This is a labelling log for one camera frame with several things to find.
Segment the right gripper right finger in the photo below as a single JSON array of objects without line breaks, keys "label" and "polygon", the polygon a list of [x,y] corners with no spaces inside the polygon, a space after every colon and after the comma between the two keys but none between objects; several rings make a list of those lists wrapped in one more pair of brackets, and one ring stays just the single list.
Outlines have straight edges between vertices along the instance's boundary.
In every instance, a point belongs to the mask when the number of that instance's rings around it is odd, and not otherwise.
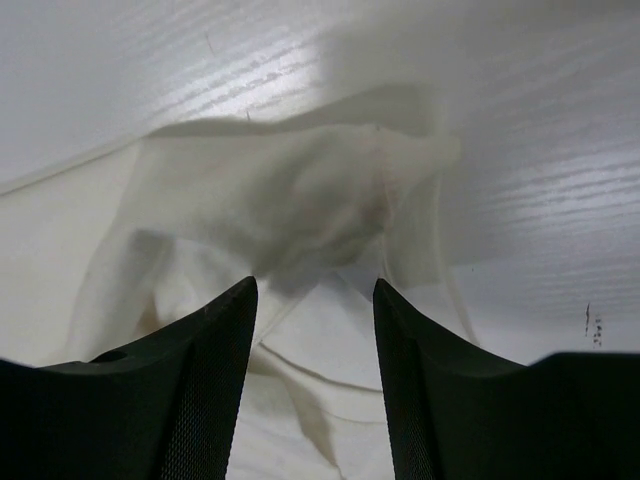
[{"label": "right gripper right finger", "polygon": [[637,355],[520,365],[424,316],[385,280],[373,311],[397,478],[638,477]]}]

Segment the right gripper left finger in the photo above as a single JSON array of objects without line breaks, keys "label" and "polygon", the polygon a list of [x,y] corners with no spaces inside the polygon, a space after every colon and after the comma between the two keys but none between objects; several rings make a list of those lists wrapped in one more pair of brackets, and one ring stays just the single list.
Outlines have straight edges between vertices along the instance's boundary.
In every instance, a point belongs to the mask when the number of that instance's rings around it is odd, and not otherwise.
[{"label": "right gripper left finger", "polygon": [[92,361],[3,361],[2,477],[224,478],[256,311],[249,277]]}]

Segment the white t shirt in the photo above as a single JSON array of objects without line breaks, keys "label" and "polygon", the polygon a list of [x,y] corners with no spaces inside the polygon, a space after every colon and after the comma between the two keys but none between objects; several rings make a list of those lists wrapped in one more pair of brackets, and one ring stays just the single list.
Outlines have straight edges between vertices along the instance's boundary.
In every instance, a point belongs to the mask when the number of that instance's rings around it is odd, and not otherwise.
[{"label": "white t shirt", "polygon": [[444,257],[439,92],[161,129],[1,196],[1,355],[87,360],[246,276],[259,300],[232,479],[389,479],[378,278],[474,334]]}]

